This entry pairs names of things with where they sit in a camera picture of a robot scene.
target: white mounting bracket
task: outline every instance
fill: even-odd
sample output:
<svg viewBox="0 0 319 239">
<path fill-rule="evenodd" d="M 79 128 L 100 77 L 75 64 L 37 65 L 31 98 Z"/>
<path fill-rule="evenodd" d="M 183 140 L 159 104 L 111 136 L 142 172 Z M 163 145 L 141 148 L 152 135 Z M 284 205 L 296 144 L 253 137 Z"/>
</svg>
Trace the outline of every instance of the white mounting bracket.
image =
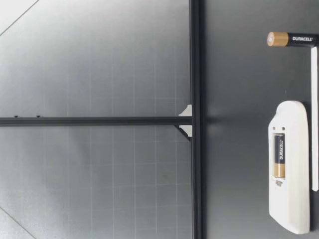
<svg viewBox="0 0 319 239">
<path fill-rule="evenodd" d="M 185 116 L 192 116 L 192 107 L 191 105 L 187 105 L 186 109 L 180 113 L 178 116 L 180 117 L 185 117 Z M 179 125 L 178 126 L 180 129 L 182 129 L 188 137 L 193 136 L 193 126 L 191 125 Z"/>
<path fill-rule="evenodd" d="M 319 189 L 318 172 L 318 49 L 311 49 L 312 190 Z"/>
</svg>

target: gray panel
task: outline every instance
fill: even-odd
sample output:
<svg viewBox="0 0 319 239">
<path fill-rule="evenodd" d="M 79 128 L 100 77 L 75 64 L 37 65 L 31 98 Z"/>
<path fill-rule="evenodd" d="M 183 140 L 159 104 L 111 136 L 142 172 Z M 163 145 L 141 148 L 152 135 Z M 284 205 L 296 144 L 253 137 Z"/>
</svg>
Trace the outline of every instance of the gray panel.
<svg viewBox="0 0 319 239">
<path fill-rule="evenodd" d="M 318 1 L 205 0 L 203 77 L 207 157 L 204 238 L 317 239 L 319 193 L 310 191 L 311 230 L 294 235 L 268 212 L 268 124 L 285 100 L 311 103 L 310 50 L 270 48 L 269 31 L 319 33 Z"/>
<path fill-rule="evenodd" d="M 188 0 L 37 3 L 0 38 L 0 117 L 175 116 Z"/>
<path fill-rule="evenodd" d="M 173 126 L 7 127 L 0 145 L 0 206 L 36 238 L 189 234 L 191 145 Z"/>
</svg>

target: aa battery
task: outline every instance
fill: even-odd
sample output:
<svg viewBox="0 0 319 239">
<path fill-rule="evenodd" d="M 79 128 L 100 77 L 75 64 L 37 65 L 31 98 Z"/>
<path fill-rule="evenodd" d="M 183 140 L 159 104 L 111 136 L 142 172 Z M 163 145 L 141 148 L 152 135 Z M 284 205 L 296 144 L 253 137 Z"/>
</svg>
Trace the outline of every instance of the aa battery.
<svg viewBox="0 0 319 239">
<path fill-rule="evenodd" d="M 277 133 L 274 135 L 274 137 L 275 137 L 274 176 L 276 178 L 285 178 L 285 134 Z"/>
</svg>

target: white plastic strip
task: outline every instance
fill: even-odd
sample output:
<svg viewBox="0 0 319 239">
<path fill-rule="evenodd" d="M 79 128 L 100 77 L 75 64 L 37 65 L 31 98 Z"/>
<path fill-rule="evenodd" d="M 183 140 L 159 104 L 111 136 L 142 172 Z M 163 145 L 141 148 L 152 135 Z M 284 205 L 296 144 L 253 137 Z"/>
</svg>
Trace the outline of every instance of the white plastic strip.
<svg viewBox="0 0 319 239">
<path fill-rule="evenodd" d="M 311 49 L 312 190 L 318 191 L 318 65 L 317 48 Z"/>
</svg>

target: dark gray wall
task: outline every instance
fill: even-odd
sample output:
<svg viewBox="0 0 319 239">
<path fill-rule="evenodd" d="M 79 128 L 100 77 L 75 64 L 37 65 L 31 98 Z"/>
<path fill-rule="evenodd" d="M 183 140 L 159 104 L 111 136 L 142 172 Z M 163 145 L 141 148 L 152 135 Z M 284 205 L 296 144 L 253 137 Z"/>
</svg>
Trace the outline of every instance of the dark gray wall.
<svg viewBox="0 0 319 239">
<path fill-rule="evenodd" d="M 317 239 L 319 193 L 311 192 L 312 232 L 296 236 L 268 214 L 267 126 L 277 105 L 309 110 L 310 50 L 270 48 L 269 31 L 319 33 L 316 0 L 204 0 L 203 78 L 208 124 L 204 238 Z"/>
</svg>

